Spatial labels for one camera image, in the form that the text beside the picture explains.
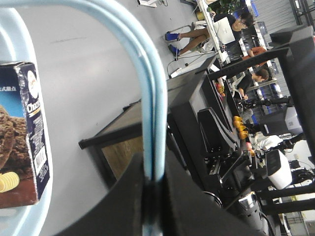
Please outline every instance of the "person with glasses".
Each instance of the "person with glasses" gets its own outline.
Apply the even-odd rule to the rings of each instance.
[[[240,39],[241,39],[241,31],[242,29],[246,29],[247,27],[251,26],[253,24],[253,17],[250,13],[244,12],[240,15],[238,19],[235,19],[235,17],[231,14],[228,13],[223,13],[223,14],[215,14],[212,12],[212,15],[214,17],[214,22],[219,21],[223,19],[224,17],[227,17],[235,41],[230,42],[225,45],[226,49],[228,50],[229,48],[233,47]],[[174,56],[179,56],[184,54],[185,52],[188,52],[198,46],[200,43],[203,41],[207,40],[210,38],[209,32],[207,28],[204,29],[196,29],[192,30],[187,33],[169,33],[167,32],[165,34],[165,40],[166,41],[172,41],[172,40],[180,40],[181,38],[193,38],[192,41],[189,42],[183,49],[178,49],[174,47],[172,44],[169,45],[170,51],[173,53]]]

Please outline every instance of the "shirt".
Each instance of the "shirt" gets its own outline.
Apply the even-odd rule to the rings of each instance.
[[[254,56],[257,56],[257,55],[259,55],[261,53],[264,53],[266,51],[266,49],[264,49],[263,47],[254,47],[251,50],[252,50]],[[251,58],[249,55],[245,56],[245,57],[242,57],[243,60],[246,60],[246,59],[249,59],[249,58]],[[259,66],[262,66],[265,63],[266,63],[266,61],[264,61],[261,64],[259,64]]]
[[[244,90],[244,94],[246,94],[246,90],[253,85],[253,81],[252,81],[252,74],[246,70],[245,72],[245,77],[240,81],[240,83],[237,86],[237,89],[241,88],[242,90]]]
[[[218,14],[213,18],[214,22],[217,22],[221,19],[223,19],[224,17],[227,17],[228,22],[230,23],[231,29],[232,29],[232,24],[234,24],[234,22],[236,21],[235,17],[232,16],[231,14],[228,13],[223,13],[223,14]],[[234,31],[232,29],[232,33],[234,35],[235,41],[230,42],[228,44],[226,44],[225,46],[227,47],[227,49],[231,48],[234,44],[238,43],[238,41],[241,39],[242,34],[241,31]]]

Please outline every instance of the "chocolate cookie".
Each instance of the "chocolate cookie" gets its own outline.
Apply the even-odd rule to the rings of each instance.
[[[20,117],[10,117],[14,128],[14,144],[3,171],[14,171],[20,179],[32,176],[31,160],[26,144],[26,121]]]
[[[0,169],[7,162],[14,142],[13,122],[10,121],[5,108],[0,105]]]

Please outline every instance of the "barcode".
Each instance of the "barcode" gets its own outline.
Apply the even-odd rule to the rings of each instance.
[[[35,170],[37,174],[39,173],[40,169],[45,164],[46,160],[47,160],[46,149],[45,147],[42,147],[42,149],[38,152],[38,154],[36,155],[34,159],[34,165],[35,165]]]

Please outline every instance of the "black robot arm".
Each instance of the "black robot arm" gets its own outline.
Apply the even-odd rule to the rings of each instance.
[[[254,99],[242,101],[242,105],[245,109],[255,108],[257,106],[271,106],[272,104],[286,104],[288,107],[294,107],[291,96],[265,100]]]

